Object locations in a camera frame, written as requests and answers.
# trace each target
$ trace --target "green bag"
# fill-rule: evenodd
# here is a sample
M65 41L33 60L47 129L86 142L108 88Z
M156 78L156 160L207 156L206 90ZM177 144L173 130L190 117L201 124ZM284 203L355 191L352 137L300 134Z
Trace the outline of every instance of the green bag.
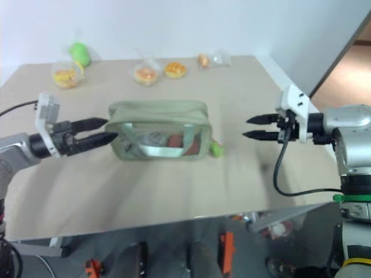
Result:
M121 101L109 114L106 130L119 133L111 146L122 160L201 158L209 151L212 127L200 101Z

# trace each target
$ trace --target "white wall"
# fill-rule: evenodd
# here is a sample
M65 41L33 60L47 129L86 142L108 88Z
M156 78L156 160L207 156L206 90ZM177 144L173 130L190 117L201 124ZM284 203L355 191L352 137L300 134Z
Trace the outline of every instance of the white wall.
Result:
M95 59L187 57L216 47L249 54L270 44L272 1L245 0L2 0L2 62L64 58L77 36Z
M64 59L76 38L91 47L95 60L135 58L137 48L157 57L188 57L221 47L234 55L271 52L309 91L369 2L1 0L1 67Z
M286 1L272 58L311 93L371 9L370 0Z

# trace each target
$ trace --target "plastic bag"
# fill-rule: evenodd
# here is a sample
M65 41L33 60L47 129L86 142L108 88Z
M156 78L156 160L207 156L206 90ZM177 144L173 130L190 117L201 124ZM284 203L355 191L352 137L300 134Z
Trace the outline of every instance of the plastic bag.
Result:
M52 65L52 77L59 88L70 89L83 80L83 67L77 62L58 61Z
M133 69L134 80L146 86L156 84L162 72L161 65L152 56L143 52L139 52L139 54L143 60Z
M202 69L229 67L231 65L231 57L227 52L218 50L212 54L199 54L197 62Z

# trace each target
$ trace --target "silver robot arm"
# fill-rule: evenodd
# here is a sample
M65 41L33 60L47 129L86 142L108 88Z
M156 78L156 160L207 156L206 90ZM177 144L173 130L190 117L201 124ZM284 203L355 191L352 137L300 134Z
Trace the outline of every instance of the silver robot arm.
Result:
M280 131L254 130L243 135L283 143L283 153L289 141L306 142L312 138L314 144L332 145L341 190L325 190L339 192L334 200L346 221L334 229L333 253L328 265L334 259L342 266L336 278L371 277L371 107L350 105L310 114L309 102L306 94L291 85L278 101L277 114L248 120L256 125L277 123ZM278 190L292 197L321 191L323 189L283 193Z
M58 100L50 95L40 94L35 120L39 133L30 136L20 133L0 138L0 238L5 233L4 199L8 186L18 171L34 166L50 156L59 158L98 148L110 143L118 135L101 132L77 139L75 136L78 133L99 129L107 120L89 118L76 122L57 122L58 112Z

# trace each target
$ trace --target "black wire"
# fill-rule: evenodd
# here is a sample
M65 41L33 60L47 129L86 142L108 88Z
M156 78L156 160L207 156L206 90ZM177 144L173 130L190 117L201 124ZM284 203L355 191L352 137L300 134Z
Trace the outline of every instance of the black wire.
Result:
M331 274L331 263L332 263L332 257L333 256L334 256L334 250L331 249L329 258L327 259L327 263L326 263L326 275L327 275L327 278L333 278L333 276Z
M6 244L8 244L10 246L10 248L12 249L12 251L14 252L14 254L17 258L17 261L18 261L18 272L17 272L17 275L15 276L15 278L21 278L22 273L23 273L23 260L22 260L21 255L19 254L18 250L10 242L8 242L4 238L2 238L1 240L4 241Z
M10 112L10 111L13 111L14 109L17 109L17 108L20 108L20 107L23 107L23 106L26 106L26 105L37 104L37 102L38 102L37 100L33 100L33 101L28 101L26 103L17 104L13 107L8 108L7 110L2 111L0 113L0 117L4 114Z
M291 128L288 128L285 133L285 139L283 142L283 146L281 149L281 152L278 156L276 166L274 167L274 173L273 173L273 186L277 190L277 192L281 195L284 195L286 197L296 197L296 196L301 196L301 195L306 195L306 194L312 194L312 193L318 193L318 192L341 192L339 189L334 189L334 188L320 188L320 189L312 189L312 190L307 190L307 191L302 191L302 192L297 192L297 193L286 193L280 190L278 187L277 179L278 179L278 171L282 163L283 155L285 154L285 151L288 147L289 141L290 141L290 136L291 136Z

